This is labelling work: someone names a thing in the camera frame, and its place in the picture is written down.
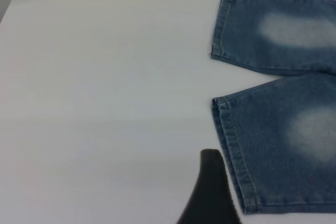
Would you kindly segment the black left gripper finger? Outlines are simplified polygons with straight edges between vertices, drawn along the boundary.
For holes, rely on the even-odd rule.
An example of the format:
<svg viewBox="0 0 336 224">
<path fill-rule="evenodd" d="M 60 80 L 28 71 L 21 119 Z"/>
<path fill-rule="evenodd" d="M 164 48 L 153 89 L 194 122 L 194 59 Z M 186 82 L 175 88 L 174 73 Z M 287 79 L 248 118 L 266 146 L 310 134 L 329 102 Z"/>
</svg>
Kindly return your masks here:
<svg viewBox="0 0 336 224">
<path fill-rule="evenodd" d="M 220 151 L 204 149 L 200 157 L 197 182 L 178 223 L 241 224 Z"/>
</svg>

